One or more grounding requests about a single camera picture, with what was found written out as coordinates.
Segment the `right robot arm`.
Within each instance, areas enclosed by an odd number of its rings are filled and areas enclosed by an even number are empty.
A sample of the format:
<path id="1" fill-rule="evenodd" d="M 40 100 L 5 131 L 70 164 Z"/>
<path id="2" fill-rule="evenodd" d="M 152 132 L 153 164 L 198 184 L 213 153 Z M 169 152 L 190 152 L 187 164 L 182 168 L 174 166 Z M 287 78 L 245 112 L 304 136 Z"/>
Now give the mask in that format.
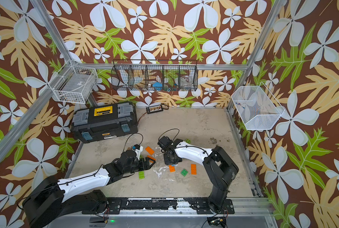
<path id="1" fill-rule="evenodd" d="M 158 145 L 161 147 L 166 165 L 175 165 L 187 159 L 204 166 L 213 184 L 212 192 L 207 200 L 209 209 L 214 213 L 220 212 L 227 198 L 229 187 L 239 172 L 238 166 L 225 150 L 220 146 L 206 149 L 191 145 L 181 139 L 172 141 L 166 136 L 158 141 Z"/>

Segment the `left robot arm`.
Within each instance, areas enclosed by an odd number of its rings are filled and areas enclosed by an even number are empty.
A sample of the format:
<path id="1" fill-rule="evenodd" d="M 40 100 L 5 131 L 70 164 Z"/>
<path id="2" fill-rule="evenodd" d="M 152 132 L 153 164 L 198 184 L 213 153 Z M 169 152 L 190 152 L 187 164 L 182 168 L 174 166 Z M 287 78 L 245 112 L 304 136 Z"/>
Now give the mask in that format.
<path id="1" fill-rule="evenodd" d="M 75 212 L 101 213 L 107 208 L 107 197 L 99 190 L 130 174 L 149 170 L 156 163 L 137 157 L 133 150 L 102 165 L 96 171 L 68 179 L 50 176 L 24 199 L 23 210 L 31 228 L 43 228 L 58 217 Z"/>

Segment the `long orange lego plate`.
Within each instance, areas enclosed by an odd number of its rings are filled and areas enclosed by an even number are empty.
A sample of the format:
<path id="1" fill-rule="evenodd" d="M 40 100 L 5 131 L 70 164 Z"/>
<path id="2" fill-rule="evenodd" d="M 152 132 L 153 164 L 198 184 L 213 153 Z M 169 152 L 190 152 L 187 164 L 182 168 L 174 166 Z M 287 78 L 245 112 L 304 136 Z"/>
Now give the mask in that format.
<path id="1" fill-rule="evenodd" d="M 169 171 L 170 171 L 171 173 L 175 172 L 175 167 L 172 166 L 172 165 L 169 165 Z"/>

